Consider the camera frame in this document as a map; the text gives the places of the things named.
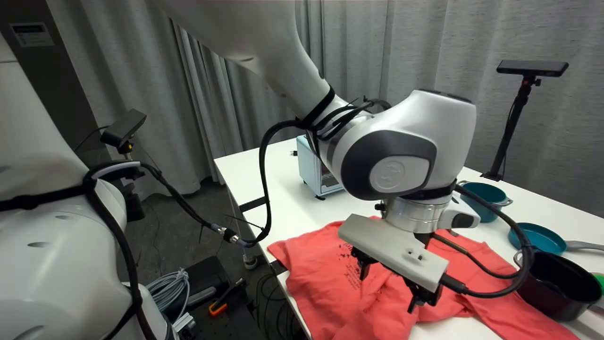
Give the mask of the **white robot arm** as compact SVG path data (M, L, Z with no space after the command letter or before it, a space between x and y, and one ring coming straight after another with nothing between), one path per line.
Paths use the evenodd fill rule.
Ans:
M449 228L471 103L426 90L373 112L335 95L301 48L294 0L158 0L203 46L262 78L294 110L322 165L379 222L343 239L435 303L447 263L422 237ZM173 340L124 243L124 199L71 152L14 56L0 65L0 340Z

